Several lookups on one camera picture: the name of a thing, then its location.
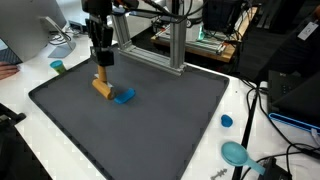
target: black device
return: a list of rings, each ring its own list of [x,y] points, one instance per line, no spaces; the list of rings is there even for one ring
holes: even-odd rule
[[[320,127],[319,82],[320,72],[308,79],[303,79],[269,71],[269,113],[281,114],[302,123]]]
[[[203,28],[225,34],[234,32],[241,11],[243,0],[204,0],[202,10]]]
[[[16,114],[11,109],[0,103],[0,130],[9,124],[15,125],[26,118],[24,113]]]
[[[0,133],[0,179],[4,179],[7,175],[11,156],[11,144],[8,138],[3,133]]]
[[[292,176],[276,164],[277,160],[274,157],[268,158],[263,167],[266,169],[263,175],[260,175],[258,180],[291,180]]]
[[[22,63],[20,58],[9,47],[0,50],[0,59],[6,61],[9,64]]]
[[[285,33],[298,14],[305,0],[279,1],[280,6],[275,10],[275,14],[270,24],[270,31],[275,33]]]
[[[72,31],[78,32],[79,34],[86,34],[88,32],[87,26],[84,26],[81,23],[69,20],[69,24]]]
[[[99,66],[113,65],[113,52],[109,49],[113,28],[107,24],[107,15],[112,13],[111,1],[82,0],[82,9],[90,14],[90,19],[86,19],[88,35],[93,43],[90,59]]]

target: wire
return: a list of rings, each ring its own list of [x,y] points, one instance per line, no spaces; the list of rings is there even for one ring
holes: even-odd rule
[[[166,9],[164,9],[163,7],[161,7],[159,4],[155,3],[154,1],[145,1],[146,3],[148,3],[149,5],[151,5],[152,7],[160,10],[161,12],[157,12],[157,11],[150,11],[150,10],[145,10],[145,9],[130,9],[131,11],[140,11],[140,12],[145,12],[145,13],[151,13],[151,14],[158,14],[158,15],[167,15],[167,16],[170,16],[170,17],[174,17],[174,18],[183,18],[183,20],[185,18],[187,18],[188,16],[191,16],[197,12],[199,12],[201,9],[203,9],[203,7],[208,3],[208,0],[204,1],[204,3],[202,4],[202,6],[200,6],[198,9],[196,9],[195,11],[189,13],[191,11],[191,8],[192,8],[192,3],[193,3],[193,0],[190,1],[190,5],[189,5],[189,10],[188,12],[185,14],[185,15],[176,15],[176,14],[172,14],[170,12],[168,12]]]
[[[290,166],[289,166],[289,150],[293,145],[294,144],[290,144],[290,146],[288,146],[287,152],[286,152],[287,170],[288,170],[289,175],[291,175]]]
[[[236,29],[235,29],[235,33],[236,33],[236,34],[238,34],[238,35],[240,36],[240,39],[238,39],[238,40],[243,39],[243,36],[242,36],[242,34],[239,32],[239,30],[236,30]]]
[[[204,33],[205,33],[205,36],[209,37],[209,38],[215,38],[215,39],[217,39],[219,41],[225,41],[226,40],[226,39],[222,39],[220,37],[215,36],[216,35],[216,31],[214,31],[214,34],[212,34],[211,31],[206,31]]]
[[[289,154],[289,155],[292,155],[292,154],[301,154],[301,153],[302,153],[301,151],[297,151],[297,152],[291,152],[291,153],[288,153],[288,154]],[[279,156],[285,156],[285,155],[287,155],[287,153],[276,154],[276,155],[272,155],[272,156],[267,156],[267,157],[264,157],[264,158],[261,158],[261,159],[257,160],[256,162],[259,163],[259,162],[261,162],[261,161],[263,161],[263,160],[266,160],[266,159],[268,159],[268,158],[271,158],[271,157],[279,157]],[[243,173],[243,175],[242,175],[242,177],[241,177],[240,180],[243,180],[243,179],[246,177],[246,175],[248,174],[248,172],[249,172],[250,170],[251,170],[251,168],[248,168],[248,169]]]
[[[279,128],[272,122],[272,120],[269,118],[268,114],[265,112],[265,110],[263,109],[262,107],[262,103],[261,103],[261,95],[260,93],[258,94],[258,98],[259,98],[259,105],[260,105],[260,109],[261,111],[263,112],[263,114],[268,118],[269,122],[271,123],[271,125],[274,127],[274,129],[280,134],[280,136],[285,140],[287,141],[288,144],[292,144],[291,141],[289,141],[289,139],[287,137],[285,137],[283,135],[283,133],[279,130]]]
[[[249,81],[245,80],[245,79],[240,79],[240,81],[242,81],[244,84],[246,84],[247,86],[249,86],[250,88],[255,88],[252,84],[250,84]]]
[[[182,0],[181,4],[183,4],[183,6],[182,6],[182,14],[184,14],[184,0]]]
[[[58,38],[53,38],[51,40],[51,41],[59,41],[59,43],[53,43],[50,41],[49,44],[54,45],[54,46],[58,46],[58,45],[67,43],[67,41],[71,41],[71,37],[68,34],[66,34],[64,32],[62,32],[62,34],[67,37],[67,40],[64,39],[64,37],[62,35],[59,34],[59,35],[57,35]]]
[[[249,103],[249,94],[255,90],[256,88],[251,88],[248,92],[247,92],[247,95],[246,95],[246,100],[247,100],[247,106],[248,106],[248,110],[250,110],[250,103]]]

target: blue bottle cap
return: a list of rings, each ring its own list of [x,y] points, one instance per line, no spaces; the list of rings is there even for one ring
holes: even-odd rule
[[[228,115],[221,116],[221,124],[223,127],[230,127],[233,124],[233,120]]]
[[[61,66],[61,65],[62,65],[62,61],[61,61],[61,60],[53,61],[53,62],[50,64],[50,66],[51,66],[52,68],[57,68],[57,67],[59,67],[59,66]]]

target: computer monitor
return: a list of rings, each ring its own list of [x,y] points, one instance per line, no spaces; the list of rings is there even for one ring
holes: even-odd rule
[[[320,72],[308,79],[269,71],[268,112],[320,128]]]
[[[66,24],[56,0],[1,0],[0,6],[0,39],[23,62],[36,56],[57,35],[58,30],[53,29]],[[47,19],[56,24],[48,25]]]
[[[234,33],[244,0],[203,0],[203,28],[208,31]]]

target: table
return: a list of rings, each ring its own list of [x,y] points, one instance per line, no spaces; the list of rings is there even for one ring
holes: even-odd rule
[[[253,19],[256,12],[257,12],[257,8],[253,7],[248,11],[248,13],[244,12],[245,18],[243,18],[243,20],[239,18],[240,21],[238,22],[239,23],[238,30],[241,36],[243,36],[247,31],[250,25],[250,22]],[[217,61],[229,63],[232,57],[234,56],[234,53],[236,52],[236,48],[229,44],[225,47],[223,51],[221,52],[219,51],[219,53],[221,53],[219,54],[219,53],[216,53],[216,50],[219,45],[223,44],[222,41],[217,41],[214,38],[207,39],[207,41],[209,41],[211,45],[197,42],[196,39],[198,38],[198,35],[199,35],[200,25],[194,25],[192,26],[192,28],[187,28],[186,52],[207,57],[210,59],[214,59]],[[224,36],[222,33],[217,33],[216,35],[221,38],[223,38]],[[151,38],[151,42],[157,45],[168,47],[170,46],[170,34],[166,34],[166,32],[158,33],[157,35]]]
[[[91,40],[87,36],[80,36],[75,42],[75,50],[63,59],[67,69],[86,60],[90,55]],[[20,72],[0,81],[0,102],[17,113],[27,115],[16,128],[53,179],[105,179],[28,96],[29,91],[56,76],[49,67],[54,59],[47,58],[53,48],[48,45],[36,57],[21,64]],[[220,147],[226,141],[240,143],[242,140],[248,118],[245,95],[249,88],[239,79],[227,77],[230,78],[230,84],[183,175],[183,180],[208,180],[223,168],[228,170],[225,179],[232,177],[234,167],[224,162]],[[220,117],[223,114],[233,118],[234,124],[230,128],[221,126]]]
[[[263,82],[261,87],[267,87],[267,83]],[[271,123],[265,117],[259,107],[259,101],[255,109],[255,114],[252,123],[252,129],[250,133],[250,139],[248,143],[248,152],[253,160],[260,158],[282,154],[286,152],[289,144],[283,140],[283,138],[272,127]],[[261,103],[263,108],[267,108],[267,97],[262,95]],[[273,121],[275,125],[281,130],[281,132],[293,143],[304,143],[317,147],[311,134],[307,131],[303,131],[292,126]],[[277,165],[287,170],[286,158],[278,157]],[[293,179],[319,179],[320,175],[320,162],[307,155],[296,154],[289,156],[290,170]],[[257,179],[258,174],[254,171],[250,171],[246,176],[246,179]]]

